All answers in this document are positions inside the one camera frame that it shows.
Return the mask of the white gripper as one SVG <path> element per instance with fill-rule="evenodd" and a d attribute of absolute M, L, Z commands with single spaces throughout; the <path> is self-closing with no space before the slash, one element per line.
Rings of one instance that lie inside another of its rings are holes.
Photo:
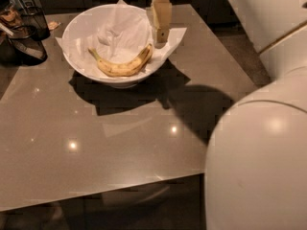
<path fill-rule="evenodd" d="M 166 43 L 172 20 L 172 3 L 170 0 L 152 0 L 153 38 L 158 44 Z"/>

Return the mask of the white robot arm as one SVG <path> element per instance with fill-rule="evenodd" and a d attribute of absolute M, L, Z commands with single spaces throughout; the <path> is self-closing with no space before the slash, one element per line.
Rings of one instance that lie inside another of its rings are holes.
<path fill-rule="evenodd" d="M 272 83 L 216 125 L 206 230 L 307 230 L 307 0 L 228 0 Z"/>

